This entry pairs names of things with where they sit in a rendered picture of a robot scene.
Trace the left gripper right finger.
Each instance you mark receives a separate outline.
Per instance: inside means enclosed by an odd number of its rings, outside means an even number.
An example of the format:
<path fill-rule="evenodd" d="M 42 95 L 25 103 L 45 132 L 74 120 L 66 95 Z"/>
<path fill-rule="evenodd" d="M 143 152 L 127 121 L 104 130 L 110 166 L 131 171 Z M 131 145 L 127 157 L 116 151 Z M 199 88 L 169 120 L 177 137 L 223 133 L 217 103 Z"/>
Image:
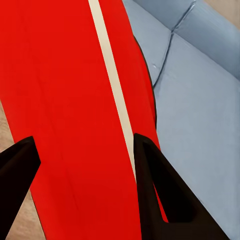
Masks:
<path fill-rule="evenodd" d="M 133 152 L 142 240 L 230 240 L 150 138 L 134 133 Z"/>

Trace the radio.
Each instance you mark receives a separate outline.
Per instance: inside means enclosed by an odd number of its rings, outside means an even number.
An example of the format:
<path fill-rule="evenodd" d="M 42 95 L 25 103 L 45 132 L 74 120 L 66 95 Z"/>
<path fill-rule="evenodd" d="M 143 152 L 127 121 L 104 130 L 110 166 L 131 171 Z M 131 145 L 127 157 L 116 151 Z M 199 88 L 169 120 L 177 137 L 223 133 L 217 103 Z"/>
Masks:
<path fill-rule="evenodd" d="M 14 143 L 35 141 L 46 240 L 142 240 L 134 133 L 161 148 L 122 0 L 0 0 L 0 101 Z"/>

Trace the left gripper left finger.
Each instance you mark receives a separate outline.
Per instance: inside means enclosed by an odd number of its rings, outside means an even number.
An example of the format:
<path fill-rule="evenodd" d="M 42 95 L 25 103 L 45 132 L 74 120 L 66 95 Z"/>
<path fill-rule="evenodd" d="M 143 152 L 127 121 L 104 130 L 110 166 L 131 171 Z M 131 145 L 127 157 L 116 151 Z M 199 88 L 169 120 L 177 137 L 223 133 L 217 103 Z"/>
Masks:
<path fill-rule="evenodd" d="M 33 136 L 0 152 L 0 240 L 5 240 L 41 165 Z"/>

